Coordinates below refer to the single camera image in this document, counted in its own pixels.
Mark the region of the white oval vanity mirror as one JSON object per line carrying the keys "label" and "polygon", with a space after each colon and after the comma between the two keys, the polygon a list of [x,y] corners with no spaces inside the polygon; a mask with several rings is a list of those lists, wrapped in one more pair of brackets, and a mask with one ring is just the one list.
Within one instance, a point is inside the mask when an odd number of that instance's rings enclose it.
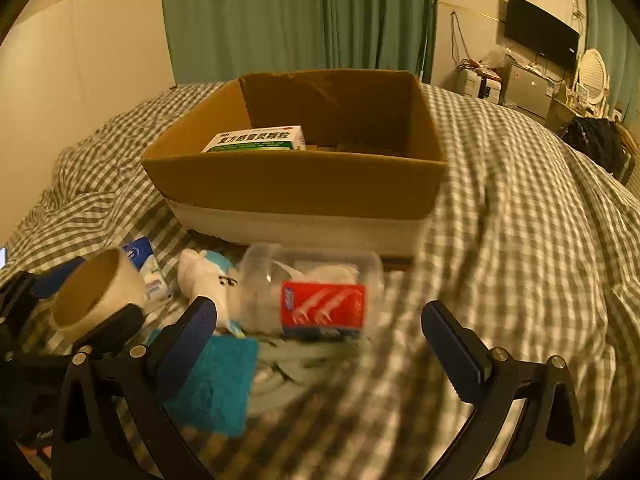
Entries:
{"label": "white oval vanity mirror", "polygon": [[602,54],[597,49],[587,49],[577,67],[575,90],[590,106],[602,106],[610,90],[610,76]]}

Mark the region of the brown cardboard box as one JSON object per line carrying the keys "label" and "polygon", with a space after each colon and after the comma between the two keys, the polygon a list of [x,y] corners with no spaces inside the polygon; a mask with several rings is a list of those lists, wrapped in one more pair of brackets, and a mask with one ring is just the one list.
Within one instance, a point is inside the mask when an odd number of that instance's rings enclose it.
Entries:
{"label": "brown cardboard box", "polygon": [[[301,126],[305,151],[203,154],[218,133]],[[409,258],[447,169],[425,89],[393,70],[303,70],[226,82],[142,165],[198,240]]]}

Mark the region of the green curtain right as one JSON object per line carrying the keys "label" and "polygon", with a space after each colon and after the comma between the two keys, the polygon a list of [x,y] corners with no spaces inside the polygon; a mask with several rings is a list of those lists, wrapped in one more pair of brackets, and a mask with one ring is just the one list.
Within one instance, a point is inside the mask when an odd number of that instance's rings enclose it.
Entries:
{"label": "green curtain right", "polygon": [[597,49],[610,75],[608,104],[622,107],[623,122],[639,121],[639,44],[612,0],[587,0],[589,49]]}

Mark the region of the white tape roll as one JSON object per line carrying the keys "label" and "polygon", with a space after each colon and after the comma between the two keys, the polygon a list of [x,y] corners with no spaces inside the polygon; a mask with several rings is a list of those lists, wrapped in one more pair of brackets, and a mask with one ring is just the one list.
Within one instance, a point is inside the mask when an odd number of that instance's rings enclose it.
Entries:
{"label": "white tape roll", "polygon": [[51,324],[73,344],[111,315],[148,300],[138,269],[120,248],[111,248],[81,263],[55,295]]}

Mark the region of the blue tissue pack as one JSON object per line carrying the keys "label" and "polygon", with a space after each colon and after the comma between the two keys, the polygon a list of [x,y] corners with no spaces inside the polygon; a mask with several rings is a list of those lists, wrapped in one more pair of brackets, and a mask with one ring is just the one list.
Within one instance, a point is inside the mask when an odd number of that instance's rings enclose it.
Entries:
{"label": "blue tissue pack", "polygon": [[149,302],[164,302],[172,297],[172,291],[147,237],[142,236],[125,244],[122,250],[142,277]]}

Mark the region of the white suitcase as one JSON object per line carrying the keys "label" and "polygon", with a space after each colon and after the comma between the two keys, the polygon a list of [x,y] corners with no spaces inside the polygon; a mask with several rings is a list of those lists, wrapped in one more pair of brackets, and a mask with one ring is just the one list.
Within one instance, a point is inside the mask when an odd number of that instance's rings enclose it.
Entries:
{"label": "white suitcase", "polygon": [[501,93],[501,78],[492,70],[460,68],[456,91],[462,96],[472,96],[498,104]]}

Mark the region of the grey mini fridge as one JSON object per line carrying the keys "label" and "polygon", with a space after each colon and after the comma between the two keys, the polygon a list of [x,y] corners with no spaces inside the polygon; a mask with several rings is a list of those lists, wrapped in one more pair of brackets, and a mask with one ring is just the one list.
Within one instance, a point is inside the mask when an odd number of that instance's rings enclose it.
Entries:
{"label": "grey mini fridge", "polygon": [[498,70],[501,78],[499,103],[538,122],[547,119],[554,85],[548,79],[516,64]]}

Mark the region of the clear floss pick jar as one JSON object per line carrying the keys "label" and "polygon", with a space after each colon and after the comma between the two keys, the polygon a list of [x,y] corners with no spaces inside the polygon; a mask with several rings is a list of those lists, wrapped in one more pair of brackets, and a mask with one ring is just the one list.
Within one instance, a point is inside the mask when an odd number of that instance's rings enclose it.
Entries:
{"label": "clear floss pick jar", "polygon": [[235,318],[251,334],[299,340],[371,337],[383,299],[375,252],[250,246],[239,264]]}

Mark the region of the green white medicine box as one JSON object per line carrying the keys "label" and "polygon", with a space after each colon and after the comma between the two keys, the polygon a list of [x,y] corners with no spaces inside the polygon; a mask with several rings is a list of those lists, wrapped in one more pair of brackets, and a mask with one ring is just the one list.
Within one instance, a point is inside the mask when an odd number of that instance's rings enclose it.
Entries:
{"label": "green white medicine box", "polygon": [[218,133],[206,144],[202,153],[305,150],[301,126],[279,126]]}

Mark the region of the black wall television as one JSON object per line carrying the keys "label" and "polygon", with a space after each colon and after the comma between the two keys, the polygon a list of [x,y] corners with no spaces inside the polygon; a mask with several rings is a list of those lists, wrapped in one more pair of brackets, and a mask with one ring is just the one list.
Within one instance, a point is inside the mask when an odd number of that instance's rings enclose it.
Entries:
{"label": "black wall television", "polygon": [[527,0],[506,0],[503,36],[563,70],[574,70],[579,32]]}

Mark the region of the white plush toy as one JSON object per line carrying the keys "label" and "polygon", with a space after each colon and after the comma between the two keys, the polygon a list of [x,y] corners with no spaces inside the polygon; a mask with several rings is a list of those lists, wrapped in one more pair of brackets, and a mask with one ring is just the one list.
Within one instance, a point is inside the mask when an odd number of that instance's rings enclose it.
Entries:
{"label": "white plush toy", "polygon": [[217,312],[216,330],[233,333],[239,319],[239,272],[218,252],[186,248],[178,262],[178,285],[189,302],[198,297],[213,301]]}

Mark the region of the checkered bed quilt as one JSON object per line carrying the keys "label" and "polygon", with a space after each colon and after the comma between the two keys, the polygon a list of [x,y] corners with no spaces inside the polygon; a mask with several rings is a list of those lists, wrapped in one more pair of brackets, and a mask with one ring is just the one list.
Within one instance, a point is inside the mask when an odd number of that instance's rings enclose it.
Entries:
{"label": "checkered bed quilt", "polygon": [[[10,238],[18,270],[149,237],[176,286],[195,247],[141,165],[144,149],[222,87],[183,84],[62,151],[52,185]],[[567,362],[586,477],[610,466],[639,421],[639,201],[583,154],[513,110],[423,85],[448,168],[407,272],[385,277],[366,353],[241,439],[183,434],[216,479],[421,479],[460,426],[459,401],[420,313],[440,299],[487,347]]]}

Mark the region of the black backpack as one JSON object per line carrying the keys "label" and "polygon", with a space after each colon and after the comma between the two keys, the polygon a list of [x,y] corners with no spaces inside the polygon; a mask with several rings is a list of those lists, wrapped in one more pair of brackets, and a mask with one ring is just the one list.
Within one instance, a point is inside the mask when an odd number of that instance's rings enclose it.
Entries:
{"label": "black backpack", "polygon": [[567,125],[562,140],[610,174],[617,174],[623,169],[625,162],[620,134],[607,119],[574,117]]}

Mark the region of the green curtain left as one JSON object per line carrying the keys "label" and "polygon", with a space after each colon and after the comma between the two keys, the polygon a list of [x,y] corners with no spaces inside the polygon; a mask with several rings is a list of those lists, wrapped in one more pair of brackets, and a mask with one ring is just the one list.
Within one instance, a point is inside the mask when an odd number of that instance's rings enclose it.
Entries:
{"label": "green curtain left", "polygon": [[325,68],[430,78],[436,0],[162,0],[180,84]]}

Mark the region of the green curtain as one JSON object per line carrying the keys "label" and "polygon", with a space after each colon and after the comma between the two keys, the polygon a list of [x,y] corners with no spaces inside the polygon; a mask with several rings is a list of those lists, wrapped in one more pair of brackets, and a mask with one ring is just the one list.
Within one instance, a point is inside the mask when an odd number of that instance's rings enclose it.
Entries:
{"label": "green curtain", "polygon": [[623,122],[639,121],[639,44],[612,0],[587,0],[589,49],[597,49],[610,75],[608,104],[622,107]]}
{"label": "green curtain", "polygon": [[430,78],[436,0],[162,0],[180,84],[325,68]]}

